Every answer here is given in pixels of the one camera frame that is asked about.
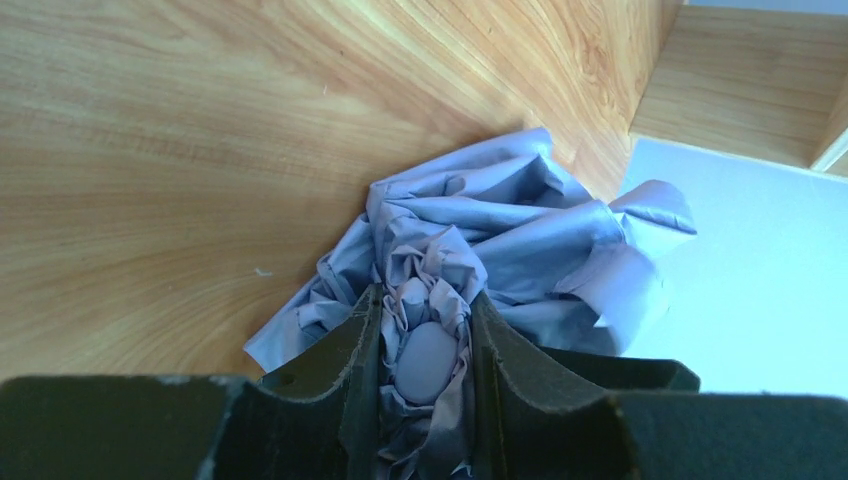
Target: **fabric fold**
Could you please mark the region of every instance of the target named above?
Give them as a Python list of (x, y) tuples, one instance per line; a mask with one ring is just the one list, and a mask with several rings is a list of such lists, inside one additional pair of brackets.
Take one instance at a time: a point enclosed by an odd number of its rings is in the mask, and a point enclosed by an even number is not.
[(389, 478), (467, 466), (470, 304), (480, 292), (537, 345), (608, 355), (668, 309), (652, 260), (696, 235), (682, 194), (652, 181), (606, 205), (552, 148), (546, 130), (528, 130), (373, 183), (317, 275), (245, 345), (273, 370), (383, 283), (379, 455)]

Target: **wood grain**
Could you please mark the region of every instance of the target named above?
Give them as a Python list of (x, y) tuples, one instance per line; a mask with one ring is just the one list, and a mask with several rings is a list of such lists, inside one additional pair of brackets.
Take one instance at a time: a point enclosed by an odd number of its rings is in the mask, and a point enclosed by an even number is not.
[(837, 161), (844, 162), (846, 158), (848, 158), (848, 75), (842, 82), (842, 88), (828, 116), (827, 125), (816, 148), (812, 169), (825, 172)]
[[(0, 378), (259, 373), (367, 185), (547, 126), (617, 190), (675, 2), (0, 0)], [(272, 276), (260, 276), (271, 272)]]
[(634, 135), (809, 168), (848, 75), (848, 17), (683, 6)]

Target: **folded fabric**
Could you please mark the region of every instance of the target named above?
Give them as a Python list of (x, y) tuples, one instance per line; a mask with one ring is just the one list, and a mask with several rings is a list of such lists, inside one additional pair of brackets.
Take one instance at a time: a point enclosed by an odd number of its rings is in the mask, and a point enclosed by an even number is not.
[(693, 237), (669, 184), (594, 200), (544, 129), (472, 145), (371, 185), (317, 275), (245, 345), (266, 371), (385, 286), (381, 458), (391, 478), (446, 477), (471, 452), (469, 304), (486, 290), (532, 342), (618, 355), (668, 298), (652, 259)]

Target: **crumpled cloth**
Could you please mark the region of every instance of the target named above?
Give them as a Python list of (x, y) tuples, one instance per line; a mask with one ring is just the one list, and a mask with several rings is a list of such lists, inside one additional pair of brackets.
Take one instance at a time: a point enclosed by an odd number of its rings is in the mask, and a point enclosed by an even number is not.
[[(618, 355), (668, 309), (652, 259), (696, 234), (673, 186), (646, 182), (606, 205), (551, 151), (549, 133), (538, 128), (372, 184), (365, 213), (245, 351), (271, 371), (338, 326), (370, 283), (382, 283), (386, 473), (445, 478), (465, 467), (472, 448), (466, 426), (473, 425), (468, 320), (474, 297), (485, 289), (506, 321), (537, 345)], [(439, 359), (454, 356), (444, 386), (439, 372), (424, 381), (426, 355), (403, 362), (422, 376), (420, 385), (442, 389), (432, 403), (417, 404), (398, 387), (418, 388), (419, 379), (407, 378), (412, 374), (398, 365), (412, 332), (426, 322), (439, 322), (455, 351), (434, 352)]]

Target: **white wall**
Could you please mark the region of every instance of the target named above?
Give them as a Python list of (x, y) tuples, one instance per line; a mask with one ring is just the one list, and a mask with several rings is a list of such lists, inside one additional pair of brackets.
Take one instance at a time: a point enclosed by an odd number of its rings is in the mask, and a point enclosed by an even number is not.
[(659, 261), (671, 310), (626, 355), (680, 360), (704, 391), (848, 397), (848, 183), (643, 140), (622, 191), (651, 178), (699, 236)]

